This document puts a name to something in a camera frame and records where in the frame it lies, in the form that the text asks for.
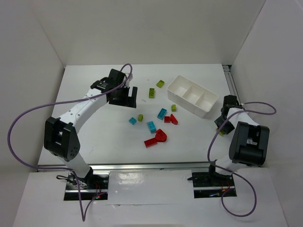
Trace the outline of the green long lego brick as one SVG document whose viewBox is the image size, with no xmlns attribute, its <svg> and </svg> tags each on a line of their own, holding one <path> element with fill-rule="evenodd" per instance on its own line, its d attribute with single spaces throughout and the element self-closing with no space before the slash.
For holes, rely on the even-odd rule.
<svg viewBox="0 0 303 227">
<path fill-rule="evenodd" d="M 155 89 L 154 88 L 149 89 L 149 98 L 155 98 Z"/>
</svg>

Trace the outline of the small green lego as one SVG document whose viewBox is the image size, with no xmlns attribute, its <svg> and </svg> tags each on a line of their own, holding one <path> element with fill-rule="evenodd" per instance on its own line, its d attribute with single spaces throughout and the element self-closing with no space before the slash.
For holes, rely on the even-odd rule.
<svg viewBox="0 0 303 227">
<path fill-rule="evenodd" d="M 137 119 L 138 119 L 139 122 L 142 122 L 143 121 L 143 115 L 139 114 Z"/>
<path fill-rule="evenodd" d="M 173 104 L 173 105 L 171 106 L 171 111 L 172 111 L 172 112 L 176 112 L 176 111 L 177 111 L 177 106 L 176 106 L 175 104 Z"/>
</svg>

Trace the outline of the green curved lego brick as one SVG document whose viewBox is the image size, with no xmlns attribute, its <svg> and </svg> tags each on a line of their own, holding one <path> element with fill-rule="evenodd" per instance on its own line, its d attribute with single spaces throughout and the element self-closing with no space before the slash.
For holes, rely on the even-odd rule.
<svg viewBox="0 0 303 227">
<path fill-rule="evenodd" d="M 224 136 L 224 132 L 223 131 L 218 131 L 219 135 Z"/>
</svg>

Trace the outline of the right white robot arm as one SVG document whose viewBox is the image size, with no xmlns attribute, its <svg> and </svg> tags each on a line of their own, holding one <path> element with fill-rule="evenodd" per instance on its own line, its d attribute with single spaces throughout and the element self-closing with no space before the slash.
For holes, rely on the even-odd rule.
<svg viewBox="0 0 303 227">
<path fill-rule="evenodd" d="M 252 120 L 236 96 L 224 97 L 221 115 L 214 123 L 221 134 L 234 134 L 228 155 L 209 167 L 210 175 L 230 176 L 241 168 L 265 163 L 270 130 Z"/>
</svg>

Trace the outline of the small cyan square lego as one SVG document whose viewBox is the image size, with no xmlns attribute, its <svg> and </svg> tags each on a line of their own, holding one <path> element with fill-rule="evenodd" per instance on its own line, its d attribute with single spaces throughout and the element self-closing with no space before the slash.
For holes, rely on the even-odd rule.
<svg viewBox="0 0 303 227">
<path fill-rule="evenodd" d="M 135 118 L 131 117 L 131 118 L 129 119 L 129 123 L 130 123 L 131 125 L 135 125 L 135 124 L 137 123 L 137 120 L 136 120 Z"/>
</svg>

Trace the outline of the white three-compartment tray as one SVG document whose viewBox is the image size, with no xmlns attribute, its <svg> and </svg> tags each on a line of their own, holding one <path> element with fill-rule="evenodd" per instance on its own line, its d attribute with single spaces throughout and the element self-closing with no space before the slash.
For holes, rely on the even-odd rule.
<svg viewBox="0 0 303 227">
<path fill-rule="evenodd" d="M 219 96 L 197 83 L 179 75 L 168 86 L 168 99 L 195 114 L 205 118 Z"/>
</svg>

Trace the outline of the cyan curved lego brick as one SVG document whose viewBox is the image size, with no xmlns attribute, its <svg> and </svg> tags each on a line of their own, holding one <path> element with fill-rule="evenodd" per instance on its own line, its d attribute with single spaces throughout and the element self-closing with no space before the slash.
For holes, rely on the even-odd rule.
<svg viewBox="0 0 303 227">
<path fill-rule="evenodd" d="M 147 126 L 148 126 L 150 133 L 156 132 L 157 129 L 156 129 L 156 126 L 153 121 L 147 122 Z"/>
</svg>

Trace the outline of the cyan long lego upturned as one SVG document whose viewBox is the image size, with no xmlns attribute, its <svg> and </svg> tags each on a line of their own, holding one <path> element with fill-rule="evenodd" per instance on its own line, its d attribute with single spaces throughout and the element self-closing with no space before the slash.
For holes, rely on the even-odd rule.
<svg viewBox="0 0 303 227">
<path fill-rule="evenodd" d="M 165 117 L 165 115 L 166 115 L 166 113 L 167 113 L 167 110 L 164 109 L 164 108 L 162 108 L 162 109 L 159 111 L 159 113 L 158 113 L 158 115 L 157 115 L 157 118 L 160 119 L 160 120 L 163 120 L 164 117 Z"/>
</svg>

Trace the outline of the red flat long lego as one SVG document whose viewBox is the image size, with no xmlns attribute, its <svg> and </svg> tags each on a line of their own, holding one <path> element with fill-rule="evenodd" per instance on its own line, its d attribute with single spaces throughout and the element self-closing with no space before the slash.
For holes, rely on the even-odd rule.
<svg viewBox="0 0 303 227">
<path fill-rule="evenodd" d="M 146 148 L 149 148 L 151 146 L 154 146 L 156 145 L 158 142 L 157 142 L 157 139 L 156 138 L 151 138 L 151 139 L 148 139 L 148 140 L 145 140 L 144 141 L 144 144 L 145 144 L 145 147 Z"/>
</svg>

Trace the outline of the red arch lego brick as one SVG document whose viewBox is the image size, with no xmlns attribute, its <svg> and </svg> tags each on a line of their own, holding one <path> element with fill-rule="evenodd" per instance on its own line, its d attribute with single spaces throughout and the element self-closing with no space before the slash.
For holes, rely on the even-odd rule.
<svg viewBox="0 0 303 227">
<path fill-rule="evenodd" d="M 158 129 L 155 132 L 155 139 L 158 142 L 165 142 L 167 140 L 167 134 L 162 129 Z"/>
</svg>

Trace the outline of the aluminium rail right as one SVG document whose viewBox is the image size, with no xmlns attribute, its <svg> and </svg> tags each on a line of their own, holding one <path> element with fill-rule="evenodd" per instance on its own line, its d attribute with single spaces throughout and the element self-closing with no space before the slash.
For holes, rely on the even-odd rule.
<svg viewBox="0 0 303 227">
<path fill-rule="evenodd" d="M 236 96 L 238 101 L 240 101 L 239 94 L 232 76 L 231 65 L 222 65 L 222 68 L 228 84 L 230 94 Z"/>
</svg>

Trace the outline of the aluminium rail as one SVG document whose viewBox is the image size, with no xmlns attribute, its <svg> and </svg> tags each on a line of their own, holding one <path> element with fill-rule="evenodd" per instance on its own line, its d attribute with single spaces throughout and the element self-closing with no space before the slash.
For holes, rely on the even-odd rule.
<svg viewBox="0 0 303 227">
<path fill-rule="evenodd" d="M 208 162 L 177 162 L 177 163 L 134 163 L 134 164 L 103 164 L 90 165 L 93 170 L 105 171 L 143 171 L 143 170 L 208 170 Z"/>
<path fill-rule="evenodd" d="M 222 65 L 222 68 L 228 84 L 230 94 L 236 96 L 238 101 L 240 101 L 239 94 L 232 76 L 231 65 Z"/>
</svg>

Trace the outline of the aluminium rail front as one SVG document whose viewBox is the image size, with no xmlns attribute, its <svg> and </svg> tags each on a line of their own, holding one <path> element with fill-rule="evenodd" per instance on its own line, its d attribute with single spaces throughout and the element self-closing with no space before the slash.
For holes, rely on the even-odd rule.
<svg viewBox="0 0 303 227">
<path fill-rule="evenodd" d="M 143 171 L 143 170 L 208 170 L 208 162 L 177 162 L 177 163 L 134 163 L 134 164 L 103 164 L 90 165 L 93 170 L 105 171 Z"/>
</svg>

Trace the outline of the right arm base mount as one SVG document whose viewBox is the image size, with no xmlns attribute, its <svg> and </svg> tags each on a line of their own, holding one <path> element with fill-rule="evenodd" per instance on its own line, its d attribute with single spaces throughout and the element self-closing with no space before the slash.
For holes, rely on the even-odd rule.
<svg viewBox="0 0 303 227">
<path fill-rule="evenodd" d="M 237 196 L 233 177 L 218 174 L 212 165 L 207 171 L 192 172 L 187 180 L 192 182 L 195 199 Z"/>
</svg>

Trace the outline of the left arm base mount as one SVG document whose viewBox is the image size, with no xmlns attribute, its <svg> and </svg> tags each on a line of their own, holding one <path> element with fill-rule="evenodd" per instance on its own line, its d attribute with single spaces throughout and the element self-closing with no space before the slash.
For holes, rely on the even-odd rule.
<svg viewBox="0 0 303 227">
<path fill-rule="evenodd" d="M 92 183 L 92 186 L 87 186 L 80 181 L 80 193 L 81 199 L 84 201 L 90 201 L 93 197 L 96 197 L 97 201 L 105 201 L 108 199 L 108 184 L 109 173 L 101 173 L 97 175 L 100 179 L 98 182 Z M 65 181 L 64 201 L 78 201 L 78 186 L 74 176 L 69 173 L 68 176 L 57 175 L 57 180 Z"/>
</svg>

